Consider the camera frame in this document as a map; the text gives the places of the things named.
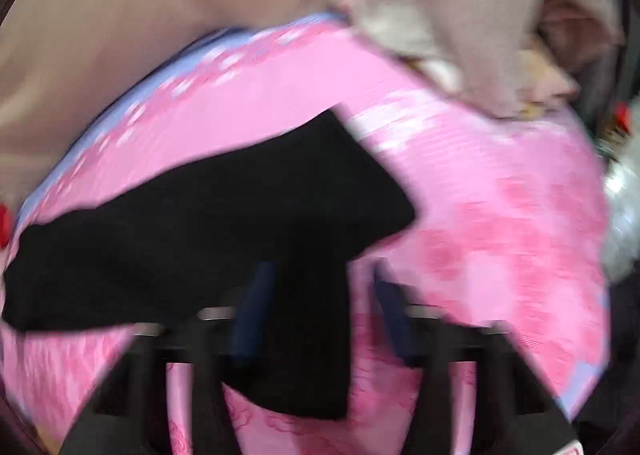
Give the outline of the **black pants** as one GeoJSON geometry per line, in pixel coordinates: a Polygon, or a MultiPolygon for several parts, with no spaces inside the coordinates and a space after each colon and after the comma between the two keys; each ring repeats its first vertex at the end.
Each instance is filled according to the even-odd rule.
{"type": "Polygon", "coordinates": [[[401,186],[325,111],[29,225],[4,274],[2,316],[41,333],[180,326],[232,308],[224,383],[263,409],[341,420],[349,263],[415,217],[401,186]]]}

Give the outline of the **floral pastel blanket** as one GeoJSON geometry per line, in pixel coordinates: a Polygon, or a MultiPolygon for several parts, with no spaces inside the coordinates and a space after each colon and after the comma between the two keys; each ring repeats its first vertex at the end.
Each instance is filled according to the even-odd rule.
{"type": "Polygon", "coordinates": [[[572,71],[622,36],[613,0],[387,0],[354,21],[439,93],[498,119],[575,96],[572,71]]]}

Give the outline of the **white cat face pillow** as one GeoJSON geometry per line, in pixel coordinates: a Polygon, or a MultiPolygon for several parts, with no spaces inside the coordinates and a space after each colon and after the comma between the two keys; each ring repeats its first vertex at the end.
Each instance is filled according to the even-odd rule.
{"type": "Polygon", "coordinates": [[[13,211],[3,202],[0,204],[0,249],[6,249],[14,229],[13,211]]]}

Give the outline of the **pink rose-print bed sheet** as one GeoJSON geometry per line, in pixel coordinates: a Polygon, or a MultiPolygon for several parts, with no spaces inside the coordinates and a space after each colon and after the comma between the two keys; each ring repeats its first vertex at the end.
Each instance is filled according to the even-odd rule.
{"type": "MultiPolygon", "coordinates": [[[[418,374],[374,340],[367,263],[463,323],[505,321],[572,419],[608,363],[602,166],[570,108],[492,121],[437,96],[328,15],[199,40],[108,108],[23,204],[17,233],[107,200],[179,162],[247,145],[334,105],[408,183],[416,227],[352,264],[348,420],[288,418],[228,390],[247,454],[398,454],[418,374]]],[[[1,328],[13,401],[64,437],[131,331],[27,337],[1,328]]]]}

